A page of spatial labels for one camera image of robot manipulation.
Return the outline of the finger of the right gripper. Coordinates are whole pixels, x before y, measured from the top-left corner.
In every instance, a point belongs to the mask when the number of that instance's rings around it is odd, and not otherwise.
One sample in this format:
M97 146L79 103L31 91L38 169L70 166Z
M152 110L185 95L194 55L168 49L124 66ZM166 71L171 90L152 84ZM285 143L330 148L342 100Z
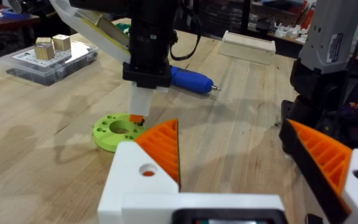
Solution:
M131 83L127 109L129 121L139 123L144 116L149 115L153 93L153 89L138 87L135 82Z

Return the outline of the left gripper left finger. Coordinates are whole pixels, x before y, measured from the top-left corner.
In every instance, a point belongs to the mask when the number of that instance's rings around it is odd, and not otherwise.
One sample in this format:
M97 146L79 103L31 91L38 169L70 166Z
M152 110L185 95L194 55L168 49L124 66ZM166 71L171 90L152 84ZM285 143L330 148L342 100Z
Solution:
M178 120L164 121L117 145L99 201L100 223L123 223L124 197L177 193L180 189Z

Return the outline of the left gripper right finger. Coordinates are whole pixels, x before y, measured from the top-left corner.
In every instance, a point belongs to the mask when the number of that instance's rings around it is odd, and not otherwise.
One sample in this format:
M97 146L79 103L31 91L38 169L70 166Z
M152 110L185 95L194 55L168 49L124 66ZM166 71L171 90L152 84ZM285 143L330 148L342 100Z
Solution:
M323 213L308 214L305 222L358 223L358 148L291 119L283 121L279 137Z

